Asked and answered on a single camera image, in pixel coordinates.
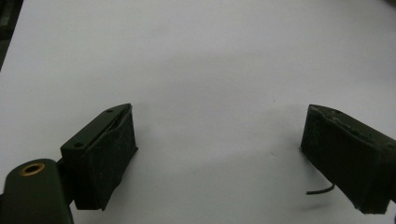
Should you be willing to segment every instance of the metal part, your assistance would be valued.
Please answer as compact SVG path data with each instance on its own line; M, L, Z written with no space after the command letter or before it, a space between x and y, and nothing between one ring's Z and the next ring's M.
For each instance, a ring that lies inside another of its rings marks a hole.
M72 224L69 204L105 210L137 147L132 106L101 113L61 147L58 162L29 161L11 171L0 195L0 223Z
M363 214L395 201L396 141L329 107L310 105L301 148Z

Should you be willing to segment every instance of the white surface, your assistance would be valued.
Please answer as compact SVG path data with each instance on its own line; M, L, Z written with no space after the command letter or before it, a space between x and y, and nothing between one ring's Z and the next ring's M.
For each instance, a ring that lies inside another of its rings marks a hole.
M380 0L25 1L0 74L0 186L132 103L139 151L77 224L392 223L299 152L309 104L396 138L396 9Z

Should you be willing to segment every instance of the screw hole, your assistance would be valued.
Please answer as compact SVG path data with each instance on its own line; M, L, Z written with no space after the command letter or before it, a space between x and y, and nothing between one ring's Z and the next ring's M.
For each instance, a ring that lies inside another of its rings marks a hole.
M78 142L78 143L75 143L74 146L75 146L75 147L82 147L82 146L84 146L84 144Z
M40 171L42 171L45 166L46 165L44 163L35 163L35 164L25 166L21 170L20 175L23 175L23 176L35 175L35 174L39 173Z

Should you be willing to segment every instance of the black wire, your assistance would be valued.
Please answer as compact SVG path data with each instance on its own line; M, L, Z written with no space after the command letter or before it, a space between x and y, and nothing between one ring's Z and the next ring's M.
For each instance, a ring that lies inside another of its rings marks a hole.
M332 184L331 187L327 189L321 189L321 190L313 190L313 191L307 191L306 195L316 195L316 194L322 194L322 193L327 193L329 191L332 191L335 188L335 185Z

